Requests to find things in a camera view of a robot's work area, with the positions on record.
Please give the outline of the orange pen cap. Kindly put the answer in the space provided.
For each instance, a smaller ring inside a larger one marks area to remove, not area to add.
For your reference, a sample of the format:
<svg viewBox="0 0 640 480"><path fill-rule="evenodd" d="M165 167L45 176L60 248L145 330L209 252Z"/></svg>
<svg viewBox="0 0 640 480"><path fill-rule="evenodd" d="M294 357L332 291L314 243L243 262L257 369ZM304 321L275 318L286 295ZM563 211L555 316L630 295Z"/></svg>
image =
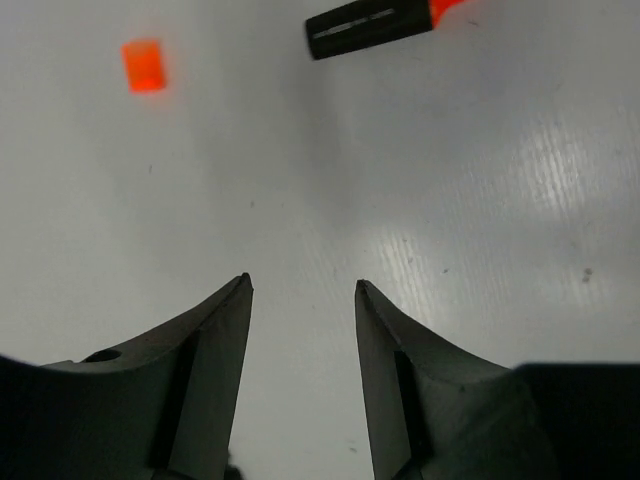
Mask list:
<svg viewBox="0 0 640 480"><path fill-rule="evenodd" d="M120 51L132 93L152 93L167 87L166 68L159 39L132 40L123 44Z"/></svg>

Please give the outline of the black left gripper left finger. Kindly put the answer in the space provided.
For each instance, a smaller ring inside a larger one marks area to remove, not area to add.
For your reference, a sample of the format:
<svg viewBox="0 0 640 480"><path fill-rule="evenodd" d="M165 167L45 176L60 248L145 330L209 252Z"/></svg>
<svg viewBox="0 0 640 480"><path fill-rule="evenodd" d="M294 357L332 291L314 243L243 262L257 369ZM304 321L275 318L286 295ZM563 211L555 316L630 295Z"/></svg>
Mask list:
<svg viewBox="0 0 640 480"><path fill-rule="evenodd" d="M248 275L86 359L1 361L5 479L226 479L253 299Z"/></svg>

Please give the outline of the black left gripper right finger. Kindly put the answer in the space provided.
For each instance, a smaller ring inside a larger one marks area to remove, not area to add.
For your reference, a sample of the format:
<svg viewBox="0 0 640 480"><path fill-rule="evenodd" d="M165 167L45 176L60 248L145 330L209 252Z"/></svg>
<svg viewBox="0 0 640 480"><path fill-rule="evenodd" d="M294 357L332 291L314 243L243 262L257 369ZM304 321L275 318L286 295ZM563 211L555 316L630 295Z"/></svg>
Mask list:
<svg viewBox="0 0 640 480"><path fill-rule="evenodd" d="M639 367L505 368L452 344L371 282L355 321L378 479L635 479Z"/></svg>

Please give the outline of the black orange tip highlighter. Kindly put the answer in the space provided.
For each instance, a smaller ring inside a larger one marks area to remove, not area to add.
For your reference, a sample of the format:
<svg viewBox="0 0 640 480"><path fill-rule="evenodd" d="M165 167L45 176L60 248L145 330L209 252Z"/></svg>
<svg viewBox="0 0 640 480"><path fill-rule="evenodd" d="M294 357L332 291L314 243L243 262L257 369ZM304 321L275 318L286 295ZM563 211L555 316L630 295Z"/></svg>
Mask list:
<svg viewBox="0 0 640 480"><path fill-rule="evenodd" d="M314 60L322 60L432 31L462 0L359 0L307 19Z"/></svg>

